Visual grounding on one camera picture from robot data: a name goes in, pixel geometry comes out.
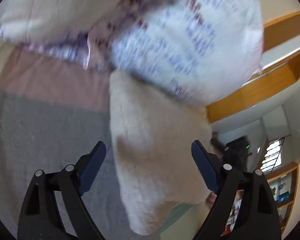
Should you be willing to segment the person's right hand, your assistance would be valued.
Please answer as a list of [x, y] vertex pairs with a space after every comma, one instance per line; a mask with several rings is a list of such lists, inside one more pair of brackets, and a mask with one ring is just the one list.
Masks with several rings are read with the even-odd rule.
[[211, 209], [216, 201], [217, 195], [211, 191], [208, 197], [206, 198], [205, 205]]

